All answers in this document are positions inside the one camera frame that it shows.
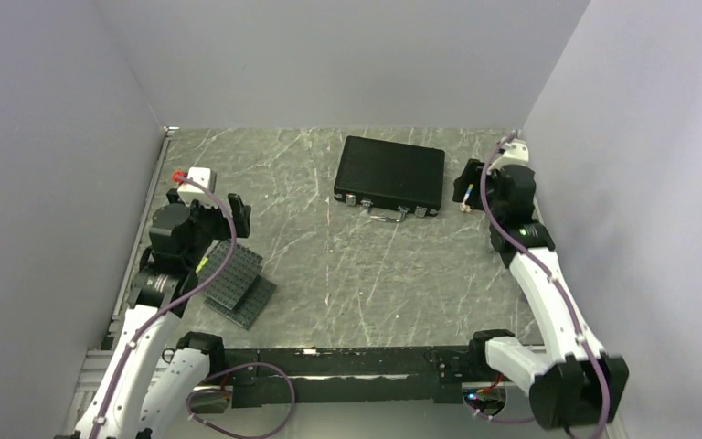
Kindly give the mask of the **black poker chip case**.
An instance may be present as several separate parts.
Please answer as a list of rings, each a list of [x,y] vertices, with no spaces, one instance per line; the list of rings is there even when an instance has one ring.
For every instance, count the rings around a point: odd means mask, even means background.
[[[334,199],[361,206],[373,220],[400,223],[441,212],[443,150],[349,135],[333,185]]]

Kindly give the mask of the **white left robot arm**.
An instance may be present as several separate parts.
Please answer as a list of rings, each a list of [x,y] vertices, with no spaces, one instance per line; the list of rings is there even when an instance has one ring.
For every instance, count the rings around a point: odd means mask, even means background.
[[[189,298],[207,285],[197,276],[201,259],[214,241],[250,235],[251,207],[234,193],[227,203],[208,194],[208,205],[183,188],[167,198],[153,215],[122,333],[73,438],[162,438],[195,386],[225,374],[222,338],[197,332],[180,339],[166,371],[156,370]]]

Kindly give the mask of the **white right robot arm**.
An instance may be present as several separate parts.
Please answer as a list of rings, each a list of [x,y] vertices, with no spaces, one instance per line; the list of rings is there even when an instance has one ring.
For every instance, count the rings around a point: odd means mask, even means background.
[[[493,169],[477,159],[453,182],[453,201],[487,214],[492,246],[523,291],[545,348],[536,353],[509,330],[477,331],[468,344],[468,369],[479,380],[495,374],[511,380],[545,430],[593,426],[601,433],[617,413],[629,368],[623,357],[607,353],[578,309],[555,242],[535,217],[536,188],[527,166]]]

